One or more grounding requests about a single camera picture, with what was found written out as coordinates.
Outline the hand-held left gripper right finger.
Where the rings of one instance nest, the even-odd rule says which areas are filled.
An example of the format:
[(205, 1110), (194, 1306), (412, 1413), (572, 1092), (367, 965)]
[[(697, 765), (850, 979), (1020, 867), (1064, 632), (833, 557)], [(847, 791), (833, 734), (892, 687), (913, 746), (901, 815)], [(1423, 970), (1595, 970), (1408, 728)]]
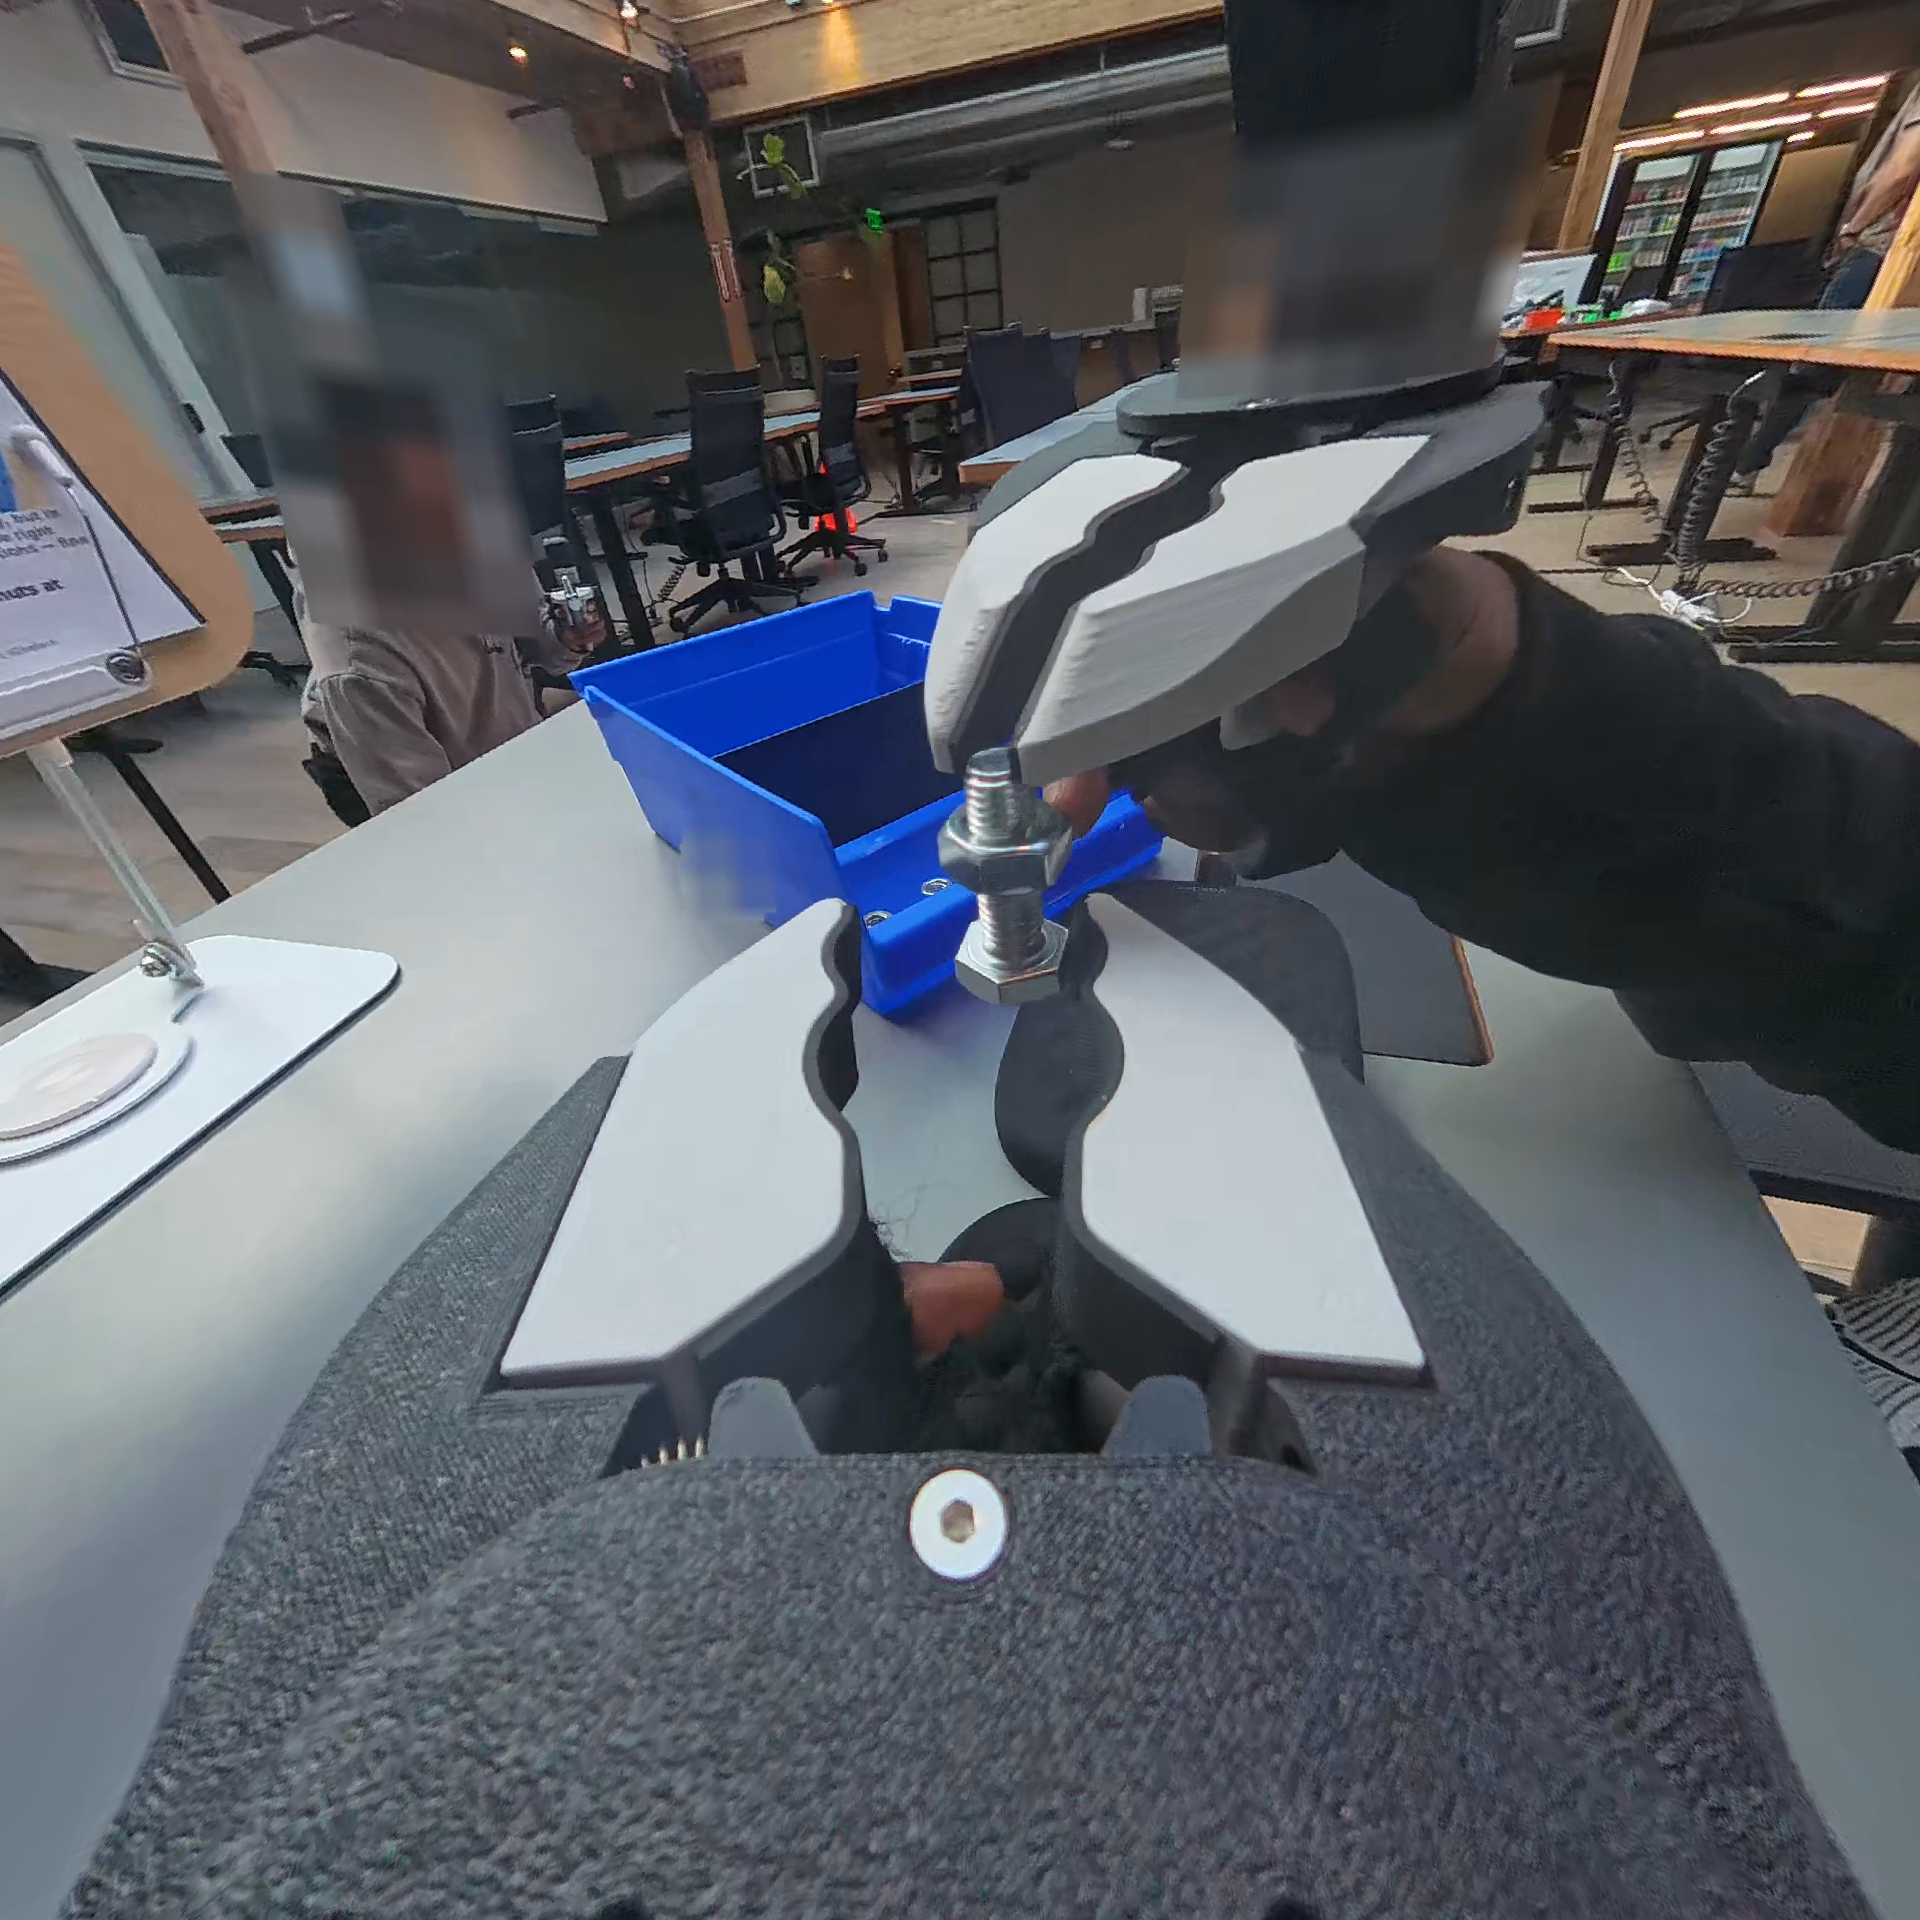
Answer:
[(1123, 1389), (1181, 1378), (1220, 1456), (1313, 1456), (1288, 1384), (1425, 1384), (1306, 1048), (1228, 971), (1088, 900), (1096, 1076), (1068, 1126), (1053, 1308)]

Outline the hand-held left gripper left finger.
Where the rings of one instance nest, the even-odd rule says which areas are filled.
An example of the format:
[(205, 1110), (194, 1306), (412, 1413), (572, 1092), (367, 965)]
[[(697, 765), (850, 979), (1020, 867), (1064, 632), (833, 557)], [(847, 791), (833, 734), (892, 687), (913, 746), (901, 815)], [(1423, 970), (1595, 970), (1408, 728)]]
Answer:
[(496, 1363), (507, 1389), (640, 1384), (680, 1442), (722, 1392), (852, 1384), (898, 1426), (908, 1311), (848, 1103), (864, 926), (821, 900), (635, 1039)]

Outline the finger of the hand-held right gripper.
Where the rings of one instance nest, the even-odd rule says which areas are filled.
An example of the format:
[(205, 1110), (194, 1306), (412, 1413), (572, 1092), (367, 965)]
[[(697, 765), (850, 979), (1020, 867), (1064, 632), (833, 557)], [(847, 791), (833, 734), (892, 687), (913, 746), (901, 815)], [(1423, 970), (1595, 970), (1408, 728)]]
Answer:
[(929, 650), (929, 748), (949, 774), (1012, 748), (1073, 612), (1195, 519), (1195, 476), (1148, 453), (1058, 469), (986, 522)]
[(1164, 748), (1333, 651), (1360, 612), (1354, 519), (1425, 445), (1354, 438), (1229, 471), (1201, 522), (1069, 615), (1015, 736), (1028, 781)]

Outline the steel hex bolt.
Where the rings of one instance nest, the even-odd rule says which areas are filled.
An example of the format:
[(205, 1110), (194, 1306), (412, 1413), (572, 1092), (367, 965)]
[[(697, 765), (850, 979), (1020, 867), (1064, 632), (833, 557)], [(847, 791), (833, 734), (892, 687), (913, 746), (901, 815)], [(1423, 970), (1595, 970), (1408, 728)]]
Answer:
[[(1017, 828), (1031, 824), (1043, 806), (1058, 811), (1023, 781), (1012, 749), (996, 748), (970, 757), (960, 808), (972, 828), (1012, 836)], [(1068, 934), (1065, 926), (1047, 915), (1047, 892), (972, 899), (976, 918), (954, 958), (960, 983), (975, 996), (994, 1004), (1027, 1004), (1053, 995)]]

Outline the blue bin with black divider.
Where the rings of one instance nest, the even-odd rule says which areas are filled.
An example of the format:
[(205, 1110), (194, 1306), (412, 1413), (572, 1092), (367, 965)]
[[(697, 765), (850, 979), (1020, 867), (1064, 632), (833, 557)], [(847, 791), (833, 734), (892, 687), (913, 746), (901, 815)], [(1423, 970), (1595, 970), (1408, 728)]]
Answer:
[(976, 916), (940, 859), (962, 786), (929, 749), (940, 608), (852, 592), (573, 676), (653, 831), (706, 893), (780, 928), (858, 907), (861, 999), (909, 1020), (954, 986)]

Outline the person's right hand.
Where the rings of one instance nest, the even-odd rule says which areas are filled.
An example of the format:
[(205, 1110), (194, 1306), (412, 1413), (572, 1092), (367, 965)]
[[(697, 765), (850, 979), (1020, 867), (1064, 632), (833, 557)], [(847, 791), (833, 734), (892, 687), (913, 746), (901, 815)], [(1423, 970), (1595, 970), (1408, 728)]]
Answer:
[(1498, 694), (1520, 656), (1520, 576), (1505, 556), (1440, 544), (1336, 651), (1224, 720), (1049, 781), (1043, 797), (1087, 835), (1127, 794), (1168, 842), (1245, 878), (1320, 864), (1337, 853), (1348, 797)]

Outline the person's left hand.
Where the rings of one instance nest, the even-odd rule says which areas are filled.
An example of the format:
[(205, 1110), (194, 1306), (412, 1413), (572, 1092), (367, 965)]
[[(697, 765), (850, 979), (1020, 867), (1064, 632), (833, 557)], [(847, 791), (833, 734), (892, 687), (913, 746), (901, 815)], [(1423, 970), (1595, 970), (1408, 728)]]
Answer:
[(896, 1274), (917, 1360), (981, 1334), (1005, 1306), (1001, 1274), (988, 1261), (901, 1261)]

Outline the black mesh office chair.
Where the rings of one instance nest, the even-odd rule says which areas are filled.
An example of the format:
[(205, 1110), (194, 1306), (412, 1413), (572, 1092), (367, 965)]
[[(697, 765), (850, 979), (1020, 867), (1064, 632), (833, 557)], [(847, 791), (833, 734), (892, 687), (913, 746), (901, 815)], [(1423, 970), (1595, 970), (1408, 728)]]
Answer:
[(873, 492), (868, 469), (858, 445), (860, 363), (855, 356), (823, 362), (819, 387), (819, 426), (811, 467), (785, 493), (788, 517), (802, 526), (802, 538), (783, 549), (783, 572), (811, 557), (850, 559), (855, 576), (864, 576), (864, 556), (877, 564), (889, 559), (885, 540), (858, 530), (855, 508)]
[(1020, 440), (1024, 434), (1077, 412), (1074, 335), (1047, 330), (976, 330), (968, 335), (964, 389), (976, 451)]
[(680, 637), (719, 608), (753, 618), (780, 596), (802, 603), (811, 589), (780, 559), (785, 506), (763, 427), (757, 372), (689, 372), (689, 456), (669, 535), (703, 582), (665, 615)]

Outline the black desk panel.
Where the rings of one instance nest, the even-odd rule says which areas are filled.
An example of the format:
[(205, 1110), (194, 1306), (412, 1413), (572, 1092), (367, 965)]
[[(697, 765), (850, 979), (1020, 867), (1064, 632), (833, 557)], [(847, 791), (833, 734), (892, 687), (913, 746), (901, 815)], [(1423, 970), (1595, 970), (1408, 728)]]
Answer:
[(1485, 1068), (1496, 1046), (1461, 941), (1346, 856), (1313, 887), (1351, 958), (1362, 1051)]

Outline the wooden top desk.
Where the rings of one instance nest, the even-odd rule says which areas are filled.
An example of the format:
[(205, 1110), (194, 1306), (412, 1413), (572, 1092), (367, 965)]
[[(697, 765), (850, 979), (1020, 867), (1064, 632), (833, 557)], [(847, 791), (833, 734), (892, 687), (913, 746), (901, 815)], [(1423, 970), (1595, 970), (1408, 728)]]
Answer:
[[(1653, 540), (1611, 546), (1597, 564), (1634, 573), (1658, 608), (1690, 618), (1751, 664), (1915, 664), (1917, 397), (1915, 310), (1751, 308), (1697, 319), (1560, 327), (1543, 356), (1571, 372), (1607, 379), (1615, 455), (1626, 469)], [(1658, 511), (1644, 486), (1642, 443), (1629, 400), (1658, 363), (1713, 372), (1711, 405)], [(1833, 567), (1807, 580), (1732, 580), (1729, 556), (1714, 559), (1713, 524), (1732, 482), (1740, 451), (1794, 371), (1839, 372), (1841, 421), (1882, 426), (1885, 451), (1872, 490), (1850, 524)]]

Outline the glass door drinks fridge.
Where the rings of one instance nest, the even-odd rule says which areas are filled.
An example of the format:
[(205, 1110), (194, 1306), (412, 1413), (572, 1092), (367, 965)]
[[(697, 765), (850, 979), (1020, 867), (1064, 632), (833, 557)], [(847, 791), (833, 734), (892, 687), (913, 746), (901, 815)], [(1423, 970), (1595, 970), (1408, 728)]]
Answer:
[(1640, 300), (1699, 308), (1721, 253), (1753, 232), (1783, 154), (1781, 128), (1744, 142), (1627, 139), (1616, 148), (1580, 300), (1607, 316)]

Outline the hanging green plant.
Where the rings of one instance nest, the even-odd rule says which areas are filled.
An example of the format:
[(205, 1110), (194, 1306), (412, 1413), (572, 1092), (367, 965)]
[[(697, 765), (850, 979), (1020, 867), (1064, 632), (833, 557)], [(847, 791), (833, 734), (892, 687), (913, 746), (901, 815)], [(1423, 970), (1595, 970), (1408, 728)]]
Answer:
[[(786, 206), (810, 204), (810, 181), (786, 156), (783, 135), (754, 135), (748, 142), (748, 181), (765, 184), (771, 195)], [(759, 235), (759, 288), (762, 300), (776, 316), (795, 316), (801, 310), (801, 262), (793, 244), (780, 231), (776, 218), (768, 218)]]

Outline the person's patterned trousers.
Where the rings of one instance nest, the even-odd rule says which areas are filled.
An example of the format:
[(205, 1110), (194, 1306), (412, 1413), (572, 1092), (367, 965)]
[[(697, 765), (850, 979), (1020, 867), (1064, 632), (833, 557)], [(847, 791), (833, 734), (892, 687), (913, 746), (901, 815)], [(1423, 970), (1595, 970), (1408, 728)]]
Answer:
[(1896, 1450), (1917, 1472), (1917, 1280), (1835, 1300), (1828, 1319)]

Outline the printed instruction sheet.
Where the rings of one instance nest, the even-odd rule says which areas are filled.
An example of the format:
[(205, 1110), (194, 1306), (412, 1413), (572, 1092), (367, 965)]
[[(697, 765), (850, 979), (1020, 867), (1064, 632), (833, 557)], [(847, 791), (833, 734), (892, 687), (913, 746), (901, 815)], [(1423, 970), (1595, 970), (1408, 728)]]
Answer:
[(146, 650), (201, 612), (3, 381), (3, 739), (146, 690)]

